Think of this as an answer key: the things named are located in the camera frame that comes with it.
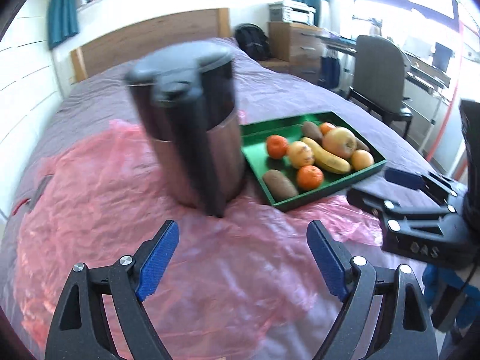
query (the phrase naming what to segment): banana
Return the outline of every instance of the banana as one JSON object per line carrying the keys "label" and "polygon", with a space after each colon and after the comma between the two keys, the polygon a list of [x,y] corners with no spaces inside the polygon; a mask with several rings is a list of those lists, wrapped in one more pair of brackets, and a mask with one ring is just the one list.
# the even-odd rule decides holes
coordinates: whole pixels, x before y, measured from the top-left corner
{"label": "banana", "polygon": [[306,143],[310,149],[313,151],[315,156],[315,165],[319,168],[327,170],[328,172],[336,173],[338,175],[343,175],[351,171],[350,164],[336,155],[328,152],[323,149],[317,142],[310,138],[300,139],[303,143]]}

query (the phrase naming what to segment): wooden headboard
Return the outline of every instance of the wooden headboard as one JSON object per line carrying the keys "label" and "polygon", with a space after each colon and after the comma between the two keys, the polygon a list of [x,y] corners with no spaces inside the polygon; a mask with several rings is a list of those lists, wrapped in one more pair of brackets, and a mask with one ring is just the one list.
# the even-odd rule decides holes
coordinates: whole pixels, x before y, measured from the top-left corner
{"label": "wooden headboard", "polygon": [[79,83],[113,66],[171,44],[229,36],[228,8],[181,12],[110,32],[72,50],[70,57]]}

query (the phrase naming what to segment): computer monitor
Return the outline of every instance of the computer monitor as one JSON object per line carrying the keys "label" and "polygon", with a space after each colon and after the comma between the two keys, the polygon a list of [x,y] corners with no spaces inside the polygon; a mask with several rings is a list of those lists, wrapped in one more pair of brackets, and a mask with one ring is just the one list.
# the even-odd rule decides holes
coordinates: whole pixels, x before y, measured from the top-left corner
{"label": "computer monitor", "polygon": [[445,47],[443,44],[435,43],[435,53],[433,54],[433,62],[431,63],[443,73],[447,72],[448,63],[453,56],[453,50]]}

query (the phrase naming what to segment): wooden chest of drawers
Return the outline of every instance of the wooden chest of drawers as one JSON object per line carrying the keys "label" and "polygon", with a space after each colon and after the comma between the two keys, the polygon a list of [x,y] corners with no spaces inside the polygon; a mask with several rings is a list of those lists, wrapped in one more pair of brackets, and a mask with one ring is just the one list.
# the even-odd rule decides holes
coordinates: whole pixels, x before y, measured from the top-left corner
{"label": "wooden chest of drawers", "polygon": [[289,62],[289,73],[316,84],[325,46],[315,38],[322,29],[305,24],[270,22],[268,38],[275,58]]}

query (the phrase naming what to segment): electric kettle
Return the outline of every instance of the electric kettle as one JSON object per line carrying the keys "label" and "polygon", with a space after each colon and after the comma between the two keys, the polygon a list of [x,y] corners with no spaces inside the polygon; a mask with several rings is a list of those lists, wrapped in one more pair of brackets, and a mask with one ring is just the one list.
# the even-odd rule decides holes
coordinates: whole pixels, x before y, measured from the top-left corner
{"label": "electric kettle", "polygon": [[125,77],[170,194],[217,217],[245,170],[232,59],[216,43],[180,43],[147,55]]}

